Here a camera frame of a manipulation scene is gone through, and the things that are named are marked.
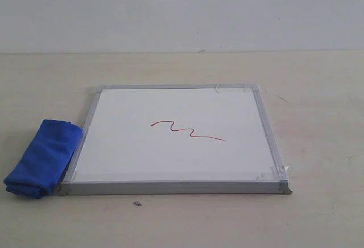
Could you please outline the blue microfibre cloth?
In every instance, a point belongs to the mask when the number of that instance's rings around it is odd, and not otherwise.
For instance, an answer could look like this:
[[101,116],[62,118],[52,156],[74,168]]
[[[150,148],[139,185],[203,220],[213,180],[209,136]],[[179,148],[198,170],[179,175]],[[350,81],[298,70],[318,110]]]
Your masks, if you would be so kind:
[[82,132],[71,122],[43,120],[21,160],[4,179],[6,191],[33,199],[52,194]]

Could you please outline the white board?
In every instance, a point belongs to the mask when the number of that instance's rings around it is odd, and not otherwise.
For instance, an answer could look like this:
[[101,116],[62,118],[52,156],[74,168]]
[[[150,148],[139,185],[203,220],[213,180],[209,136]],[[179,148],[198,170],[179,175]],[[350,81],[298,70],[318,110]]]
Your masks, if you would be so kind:
[[104,85],[61,195],[291,194],[255,84]]

